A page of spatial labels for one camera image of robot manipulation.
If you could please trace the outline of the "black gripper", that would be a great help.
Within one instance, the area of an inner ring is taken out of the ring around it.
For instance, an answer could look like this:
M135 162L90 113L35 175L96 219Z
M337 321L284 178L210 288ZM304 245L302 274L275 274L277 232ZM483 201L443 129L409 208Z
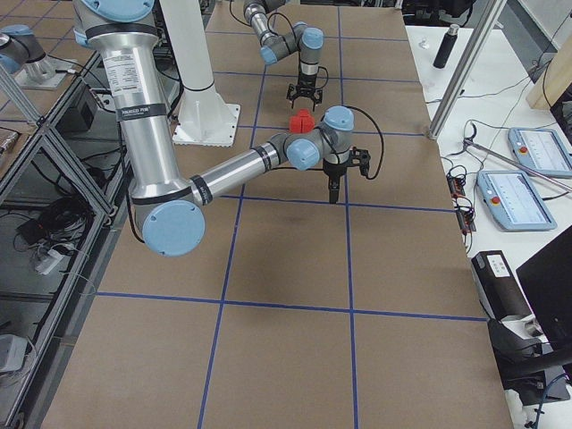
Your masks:
M297 83L289 85L286 95L291 107L294 107L295 101L300 97L310 99L313 110L323 102L323 90L316 85L316 80L316 74L300 73L298 75Z
M349 159L343 162L330 162L323 159L323 171L328 178L329 203L336 204L340 195L340 178L347 174Z

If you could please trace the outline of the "second robot base background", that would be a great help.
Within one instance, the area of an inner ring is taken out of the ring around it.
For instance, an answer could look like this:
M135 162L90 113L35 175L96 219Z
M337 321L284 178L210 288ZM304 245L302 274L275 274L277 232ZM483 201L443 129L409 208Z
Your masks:
M67 74L58 72L58 60L50 59L34 32L24 24L1 28L1 66L21 88L54 90Z

